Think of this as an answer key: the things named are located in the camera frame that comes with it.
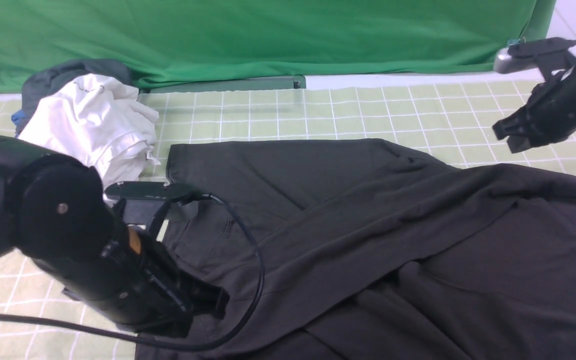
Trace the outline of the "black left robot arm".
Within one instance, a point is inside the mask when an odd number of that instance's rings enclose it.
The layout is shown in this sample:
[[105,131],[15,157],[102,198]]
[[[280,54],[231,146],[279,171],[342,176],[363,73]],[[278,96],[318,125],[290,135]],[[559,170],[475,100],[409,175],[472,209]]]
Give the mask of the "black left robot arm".
[[156,237],[202,193],[124,181],[108,187],[71,156],[0,136],[0,256],[18,249],[120,330],[186,337],[195,317],[221,320],[229,295],[181,269]]

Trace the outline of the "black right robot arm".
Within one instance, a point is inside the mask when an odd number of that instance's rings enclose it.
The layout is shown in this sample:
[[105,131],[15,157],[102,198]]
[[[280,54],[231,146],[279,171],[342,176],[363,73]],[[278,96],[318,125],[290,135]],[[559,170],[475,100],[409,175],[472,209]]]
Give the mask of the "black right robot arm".
[[535,85],[515,112],[494,123],[496,139],[516,154],[566,141],[576,132],[576,39],[561,37],[512,44],[498,51],[493,70],[509,75],[538,69]]

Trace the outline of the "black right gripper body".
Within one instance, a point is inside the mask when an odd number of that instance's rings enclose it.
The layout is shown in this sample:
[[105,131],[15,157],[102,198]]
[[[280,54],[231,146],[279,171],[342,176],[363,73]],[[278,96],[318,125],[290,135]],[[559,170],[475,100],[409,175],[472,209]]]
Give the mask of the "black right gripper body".
[[512,143],[558,143],[576,132],[576,66],[560,71],[515,116]]

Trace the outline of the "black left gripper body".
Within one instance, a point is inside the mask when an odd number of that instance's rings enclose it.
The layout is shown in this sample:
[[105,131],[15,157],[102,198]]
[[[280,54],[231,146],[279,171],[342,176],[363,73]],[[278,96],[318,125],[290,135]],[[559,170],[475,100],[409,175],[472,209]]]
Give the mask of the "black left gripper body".
[[166,248],[143,230],[124,227],[94,260],[71,260],[62,279],[73,299],[92,307],[119,330],[185,338],[194,319],[222,319],[225,289],[178,268]]

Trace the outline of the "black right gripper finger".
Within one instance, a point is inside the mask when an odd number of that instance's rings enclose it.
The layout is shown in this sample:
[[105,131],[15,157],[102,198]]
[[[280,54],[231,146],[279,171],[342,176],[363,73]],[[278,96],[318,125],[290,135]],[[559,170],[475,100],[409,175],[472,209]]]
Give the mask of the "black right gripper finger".
[[521,117],[506,117],[492,125],[494,136],[498,141],[510,138],[523,137],[523,119]]
[[538,139],[525,136],[509,136],[507,146],[512,154],[523,153],[533,148],[538,148]]

